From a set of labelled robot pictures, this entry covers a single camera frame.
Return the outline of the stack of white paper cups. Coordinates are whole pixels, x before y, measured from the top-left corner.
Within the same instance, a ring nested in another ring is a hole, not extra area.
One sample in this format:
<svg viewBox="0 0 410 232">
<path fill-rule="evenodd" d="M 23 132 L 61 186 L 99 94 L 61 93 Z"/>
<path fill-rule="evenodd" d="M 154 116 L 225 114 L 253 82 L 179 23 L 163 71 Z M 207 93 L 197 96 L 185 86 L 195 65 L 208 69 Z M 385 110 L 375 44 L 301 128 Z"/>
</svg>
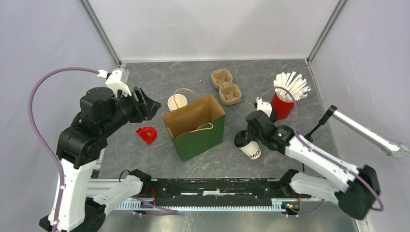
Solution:
<svg viewBox="0 0 410 232">
<path fill-rule="evenodd" d="M 171 96 L 167 101 L 167 106 L 170 112 L 177 110 L 181 107 L 184 107 L 186 105 L 188 105 L 188 101 L 186 97 L 182 94 L 175 94 Z"/>
</svg>

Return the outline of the stack of cardboard cup carriers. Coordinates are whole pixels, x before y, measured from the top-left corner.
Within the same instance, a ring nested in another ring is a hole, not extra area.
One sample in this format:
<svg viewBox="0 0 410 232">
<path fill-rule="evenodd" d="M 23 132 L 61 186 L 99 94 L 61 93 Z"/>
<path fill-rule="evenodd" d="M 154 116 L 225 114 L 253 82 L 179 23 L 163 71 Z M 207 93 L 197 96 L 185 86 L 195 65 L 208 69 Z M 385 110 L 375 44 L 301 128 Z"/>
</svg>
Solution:
<svg viewBox="0 0 410 232">
<path fill-rule="evenodd" d="M 233 83 L 233 75 L 227 69 L 215 70 L 211 74 L 213 86 L 218 89 L 219 97 L 226 106 L 234 105 L 242 100 L 242 92 L 238 85 Z"/>
</svg>

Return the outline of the green paper bag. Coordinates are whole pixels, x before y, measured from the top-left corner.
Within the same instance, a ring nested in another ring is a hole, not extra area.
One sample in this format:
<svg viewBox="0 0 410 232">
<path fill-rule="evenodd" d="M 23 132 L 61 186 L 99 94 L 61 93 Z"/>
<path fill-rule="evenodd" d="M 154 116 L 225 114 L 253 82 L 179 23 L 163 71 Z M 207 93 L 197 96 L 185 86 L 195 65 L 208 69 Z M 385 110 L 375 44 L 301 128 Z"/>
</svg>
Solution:
<svg viewBox="0 0 410 232">
<path fill-rule="evenodd" d="M 211 94 L 198 97 L 186 106 L 176 103 L 176 109 L 162 119 L 183 162 L 210 150 L 223 142 L 225 111 Z"/>
</svg>

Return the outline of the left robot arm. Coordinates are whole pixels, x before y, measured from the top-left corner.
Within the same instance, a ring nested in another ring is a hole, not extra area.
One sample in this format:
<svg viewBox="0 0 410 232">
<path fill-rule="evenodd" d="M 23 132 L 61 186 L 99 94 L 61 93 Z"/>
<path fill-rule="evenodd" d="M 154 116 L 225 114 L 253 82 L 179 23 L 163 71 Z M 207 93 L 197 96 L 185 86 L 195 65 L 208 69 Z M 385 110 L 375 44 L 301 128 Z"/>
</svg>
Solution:
<svg viewBox="0 0 410 232">
<path fill-rule="evenodd" d="M 102 194 L 89 197 L 87 190 L 108 137 L 129 122 L 151 120 L 160 107 L 140 87 L 121 97 L 107 87 L 90 89 L 80 99 L 80 112 L 59 136 L 57 158 L 65 178 L 62 199 L 55 200 L 40 227 L 48 232 L 96 232 L 124 201 L 137 194 L 148 196 L 152 191 L 150 176 L 138 170 Z"/>
</svg>

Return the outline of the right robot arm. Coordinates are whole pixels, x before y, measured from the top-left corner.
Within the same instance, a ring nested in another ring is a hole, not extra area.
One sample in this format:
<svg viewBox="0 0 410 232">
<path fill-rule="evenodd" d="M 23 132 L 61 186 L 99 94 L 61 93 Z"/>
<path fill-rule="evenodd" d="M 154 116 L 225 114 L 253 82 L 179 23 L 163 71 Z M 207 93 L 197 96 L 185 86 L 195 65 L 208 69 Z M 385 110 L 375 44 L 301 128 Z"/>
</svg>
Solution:
<svg viewBox="0 0 410 232">
<path fill-rule="evenodd" d="M 364 219 L 370 210 L 385 209 L 377 172 L 371 166 L 358 167 L 334 157 L 310 143 L 295 128 L 276 126 L 262 110 L 247 115 L 246 122 L 251 138 L 322 175 L 319 178 L 296 172 L 280 182 L 283 196 L 292 197 L 296 193 L 316 196 L 338 205 L 345 214 L 358 220 Z"/>
</svg>

